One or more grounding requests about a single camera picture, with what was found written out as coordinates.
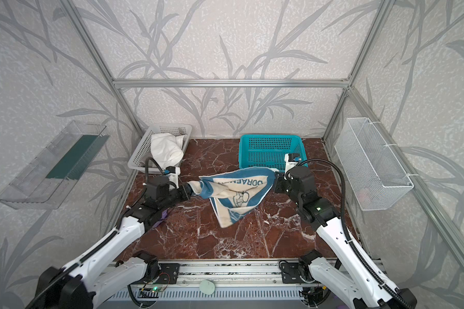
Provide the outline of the blue beige Doraemon towel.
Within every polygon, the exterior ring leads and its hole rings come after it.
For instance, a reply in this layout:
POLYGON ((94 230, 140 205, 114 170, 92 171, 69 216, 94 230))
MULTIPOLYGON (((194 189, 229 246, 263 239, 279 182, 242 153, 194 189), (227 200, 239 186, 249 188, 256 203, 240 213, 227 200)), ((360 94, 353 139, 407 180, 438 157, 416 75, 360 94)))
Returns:
POLYGON ((278 169, 248 167, 188 184, 195 195, 211 202, 221 228, 228 228, 253 211, 272 189, 278 169))

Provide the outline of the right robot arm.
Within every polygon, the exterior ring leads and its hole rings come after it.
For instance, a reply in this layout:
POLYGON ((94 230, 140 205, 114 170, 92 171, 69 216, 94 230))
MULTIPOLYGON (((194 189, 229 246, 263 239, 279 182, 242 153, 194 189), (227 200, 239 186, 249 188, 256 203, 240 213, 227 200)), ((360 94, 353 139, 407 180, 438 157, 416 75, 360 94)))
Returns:
POLYGON ((276 177, 275 192, 287 194, 296 203, 301 219, 328 244, 345 270, 341 272, 321 253, 312 251, 299 259, 301 278, 319 282, 349 308, 415 308, 414 294, 398 288, 353 238, 345 204, 337 209, 318 195, 314 174, 306 164, 288 163, 276 177))

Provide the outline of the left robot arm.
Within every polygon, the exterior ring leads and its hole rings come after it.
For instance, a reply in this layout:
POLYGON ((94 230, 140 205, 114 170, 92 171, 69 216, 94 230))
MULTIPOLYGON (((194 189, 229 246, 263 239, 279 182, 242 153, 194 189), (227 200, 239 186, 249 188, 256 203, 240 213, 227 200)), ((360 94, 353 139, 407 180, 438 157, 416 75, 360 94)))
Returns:
POLYGON ((28 308, 97 308, 123 287, 158 279, 158 259, 144 251, 113 270, 106 268, 133 242, 166 219, 172 207, 194 195, 191 185, 177 185, 167 176, 147 180, 146 189, 121 213, 107 235, 60 269, 50 267, 40 275, 28 308))

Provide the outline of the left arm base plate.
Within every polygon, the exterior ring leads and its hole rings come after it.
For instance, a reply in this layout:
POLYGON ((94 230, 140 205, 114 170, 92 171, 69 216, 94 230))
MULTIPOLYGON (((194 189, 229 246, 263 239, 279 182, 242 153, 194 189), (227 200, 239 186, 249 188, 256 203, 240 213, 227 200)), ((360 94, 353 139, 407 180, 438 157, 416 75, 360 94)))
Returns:
POLYGON ((179 263, 159 263, 156 275, 148 281, 150 284, 176 285, 179 277, 179 263))

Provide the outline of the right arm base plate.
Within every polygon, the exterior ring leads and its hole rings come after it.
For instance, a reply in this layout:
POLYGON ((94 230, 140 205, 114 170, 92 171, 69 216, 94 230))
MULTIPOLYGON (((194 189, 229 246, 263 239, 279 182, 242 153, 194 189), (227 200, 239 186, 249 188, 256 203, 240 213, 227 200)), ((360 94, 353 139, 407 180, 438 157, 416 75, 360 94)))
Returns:
POLYGON ((284 284, 303 284, 304 281, 300 276, 299 263, 286 260, 278 262, 282 283, 284 284))

